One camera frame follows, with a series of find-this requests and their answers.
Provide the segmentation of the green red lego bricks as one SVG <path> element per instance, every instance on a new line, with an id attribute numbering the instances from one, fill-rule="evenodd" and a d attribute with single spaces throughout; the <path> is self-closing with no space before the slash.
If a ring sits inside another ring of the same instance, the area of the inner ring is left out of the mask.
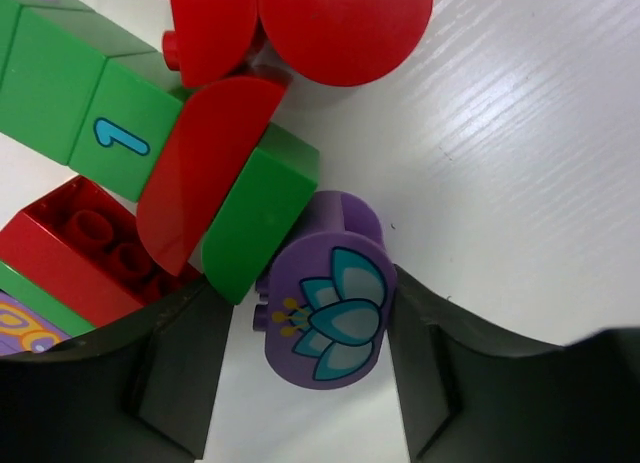
<path id="1" fill-rule="evenodd" d="M 136 218 L 76 176 L 16 213 L 1 230 L 1 261 L 88 324 L 101 327 L 197 279 L 149 256 Z"/>

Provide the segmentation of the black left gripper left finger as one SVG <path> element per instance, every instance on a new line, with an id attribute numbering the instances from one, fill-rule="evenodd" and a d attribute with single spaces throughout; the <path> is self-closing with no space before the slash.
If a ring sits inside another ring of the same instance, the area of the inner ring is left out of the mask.
<path id="1" fill-rule="evenodd" d="M 200 278 L 43 353 L 1 360 L 4 462 L 195 462 L 233 307 Z"/>

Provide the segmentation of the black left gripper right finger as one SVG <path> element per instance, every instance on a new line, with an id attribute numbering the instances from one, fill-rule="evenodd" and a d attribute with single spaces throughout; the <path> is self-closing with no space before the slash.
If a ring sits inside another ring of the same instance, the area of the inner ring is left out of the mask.
<path id="1" fill-rule="evenodd" d="M 635 462 L 639 332 L 567 346 L 501 328 L 398 274 L 388 329 L 414 462 Z"/>

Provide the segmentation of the purple flower lego brick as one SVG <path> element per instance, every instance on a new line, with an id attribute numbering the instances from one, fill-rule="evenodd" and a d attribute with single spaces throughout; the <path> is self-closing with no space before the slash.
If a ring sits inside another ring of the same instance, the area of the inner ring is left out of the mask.
<path id="1" fill-rule="evenodd" d="M 397 272 L 381 222 L 361 198 L 316 192 L 255 283 L 253 328 L 285 381 L 333 390 L 376 365 Z"/>

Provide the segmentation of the purple butterfly lego brick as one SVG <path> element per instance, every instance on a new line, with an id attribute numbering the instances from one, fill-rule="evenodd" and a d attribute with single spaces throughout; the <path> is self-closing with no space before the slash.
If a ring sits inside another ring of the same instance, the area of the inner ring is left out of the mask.
<path id="1" fill-rule="evenodd" d="M 5 292 L 0 303 L 0 355 L 41 353 L 70 338 Z"/>

